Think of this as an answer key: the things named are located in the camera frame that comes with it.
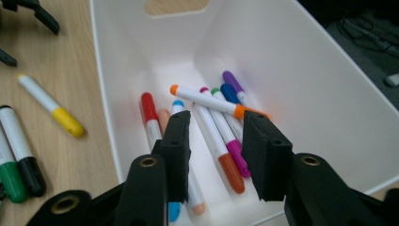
table surface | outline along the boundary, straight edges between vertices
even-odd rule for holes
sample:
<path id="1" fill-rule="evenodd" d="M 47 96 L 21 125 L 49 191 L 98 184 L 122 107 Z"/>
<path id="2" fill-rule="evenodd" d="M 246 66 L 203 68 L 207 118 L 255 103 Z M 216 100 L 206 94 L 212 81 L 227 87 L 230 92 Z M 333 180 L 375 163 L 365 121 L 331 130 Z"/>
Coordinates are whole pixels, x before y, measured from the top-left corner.
<path id="1" fill-rule="evenodd" d="M 186 1 L 174 8 L 200 8 L 209 0 Z M 166 1 L 153 0 L 148 11 L 174 12 Z M 38 159 L 47 192 L 20 204 L 3 202 L 0 225 L 25 225 L 56 194 L 81 189 L 92 198 L 118 184 L 106 130 L 89 13 L 89 1 L 42 0 L 40 5 L 60 24 L 56 36 L 33 11 L 0 9 L 0 48 L 18 60 L 18 67 L 0 63 L 0 105 L 16 111 L 31 151 Z M 30 94 L 16 75 L 26 73 L 41 84 L 86 130 L 68 134 Z M 390 187 L 399 187 L 399 183 Z M 382 199 L 385 190 L 374 194 Z"/>

green marker cap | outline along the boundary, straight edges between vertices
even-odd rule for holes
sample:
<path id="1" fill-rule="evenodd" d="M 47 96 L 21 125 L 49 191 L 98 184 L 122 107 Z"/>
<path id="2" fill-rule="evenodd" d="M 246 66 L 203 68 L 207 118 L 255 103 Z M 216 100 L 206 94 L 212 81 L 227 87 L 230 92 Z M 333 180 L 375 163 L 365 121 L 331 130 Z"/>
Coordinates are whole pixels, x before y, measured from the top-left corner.
<path id="1" fill-rule="evenodd" d="M 0 166 L 0 178 L 7 196 L 14 203 L 26 201 L 27 193 L 16 162 L 7 162 Z"/>
<path id="2" fill-rule="evenodd" d="M 212 93 L 212 95 L 214 95 L 216 92 L 219 92 L 219 91 L 220 91 L 219 88 L 214 88 L 214 89 L 212 89 L 211 93 Z"/>

black marker cap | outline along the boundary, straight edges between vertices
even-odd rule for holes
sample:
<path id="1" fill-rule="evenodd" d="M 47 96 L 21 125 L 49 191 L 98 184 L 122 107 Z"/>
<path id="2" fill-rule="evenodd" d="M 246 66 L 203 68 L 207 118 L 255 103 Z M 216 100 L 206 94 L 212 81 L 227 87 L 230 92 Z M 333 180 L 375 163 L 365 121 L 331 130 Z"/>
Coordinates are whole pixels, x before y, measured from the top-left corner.
<path id="1" fill-rule="evenodd" d="M 27 193 L 33 197 L 40 197 L 44 195 L 47 186 L 39 169 L 36 158 L 23 158 L 17 163 L 17 166 L 24 180 Z"/>

blue marker cap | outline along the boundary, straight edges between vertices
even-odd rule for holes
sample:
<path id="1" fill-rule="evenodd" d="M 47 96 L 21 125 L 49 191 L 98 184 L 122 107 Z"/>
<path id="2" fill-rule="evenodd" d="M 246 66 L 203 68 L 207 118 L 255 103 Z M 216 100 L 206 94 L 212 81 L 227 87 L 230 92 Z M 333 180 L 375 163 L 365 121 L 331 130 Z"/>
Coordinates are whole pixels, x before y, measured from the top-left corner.
<path id="1" fill-rule="evenodd" d="M 181 100 L 176 100 L 176 101 L 173 102 L 173 105 L 184 106 L 184 103 L 183 103 L 183 101 L 181 101 Z"/>
<path id="2" fill-rule="evenodd" d="M 174 222 L 180 215 L 180 203 L 168 202 L 169 221 Z"/>
<path id="3" fill-rule="evenodd" d="M 232 102 L 235 104 L 241 104 L 240 101 L 237 98 L 237 95 L 235 94 L 234 90 L 232 90 L 232 87 L 225 83 L 220 87 L 220 91 L 222 91 L 223 95 L 225 96 L 226 100 L 228 102 Z"/>

bin handle hole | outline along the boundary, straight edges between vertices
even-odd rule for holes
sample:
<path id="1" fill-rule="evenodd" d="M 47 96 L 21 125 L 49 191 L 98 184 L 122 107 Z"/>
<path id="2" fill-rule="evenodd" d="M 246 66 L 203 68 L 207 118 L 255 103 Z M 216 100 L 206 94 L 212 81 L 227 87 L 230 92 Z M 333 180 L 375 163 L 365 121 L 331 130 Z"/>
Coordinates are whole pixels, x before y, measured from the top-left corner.
<path id="1" fill-rule="evenodd" d="M 205 9 L 209 0 L 147 0 L 146 12 L 150 16 L 163 16 L 183 12 L 198 12 Z"/>

